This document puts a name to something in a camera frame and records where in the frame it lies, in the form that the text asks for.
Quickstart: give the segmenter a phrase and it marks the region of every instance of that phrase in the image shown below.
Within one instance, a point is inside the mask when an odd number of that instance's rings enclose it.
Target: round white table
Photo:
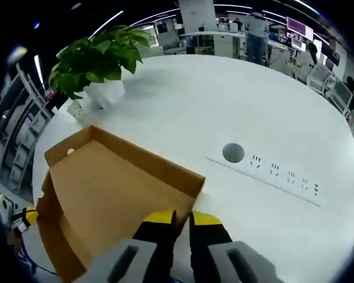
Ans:
[[[220,218],[280,280],[328,282],[337,273],[354,244],[354,140],[323,97],[269,68],[203,55],[145,59],[123,83],[124,97],[91,123],[205,176],[194,209]],[[35,202],[48,170],[44,152],[83,127],[65,108],[35,149]],[[323,185],[324,205],[205,158],[220,134],[304,168]]]

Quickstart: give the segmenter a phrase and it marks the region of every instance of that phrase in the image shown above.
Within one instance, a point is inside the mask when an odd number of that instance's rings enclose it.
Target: cardboard box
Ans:
[[[132,238],[153,212],[175,209],[182,226],[204,177],[91,126],[45,153],[50,167],[38,200],[38,227],[64,282],[92,257]]]

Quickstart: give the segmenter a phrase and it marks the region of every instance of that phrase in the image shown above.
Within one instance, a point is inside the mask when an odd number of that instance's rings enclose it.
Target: green leaves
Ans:
[[[82,38],[65,48],[60,62],[51,70],[51,88],[66,93],[71,99],[81,99],[75,93],[90,83],[120,80],[123,66],[132,74],[136,62],[142,62],[137,46],[148,47],[149,34],[141,29],[118,26],[102,31],[91,40]]]

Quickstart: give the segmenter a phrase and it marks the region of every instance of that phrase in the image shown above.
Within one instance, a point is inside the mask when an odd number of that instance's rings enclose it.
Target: power strip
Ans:
[[[241,143],[228,139],[217,140],[206,158],[314,205],[322,206],[322,185],[278,160],[271,160],[256,151],[243,149]]]

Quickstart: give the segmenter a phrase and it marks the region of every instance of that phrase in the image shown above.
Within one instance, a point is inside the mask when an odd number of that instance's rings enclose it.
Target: cable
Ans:
[[[54,274],[54,275],[56,275],[56,276],[59,276],[57,273],[55,273],[55,272],[53,272],[53,271],[50,271],[50,270],[48,270],[48,269],[46,269],[46,268],[43,268],[43,267],[39,266],[38,264],[36,264],[36,263],[30,258],[30,256],[28,255],[28,252],[27,252],[27,250],[26,250],[26,248],[25,248],[24,239],[23,239],[22,237],[21,237],[21,248],[22,248],[22,251],[24,252],[25,258],[26,258],[32,265],[35,265],[36,267],[38,267],[38,268],[40,268],[40,269],[42,269],[42,270],[44,270],[44,271],[46,271],[46,272],[48,272],[48,273],[50,273],[50,274]]]

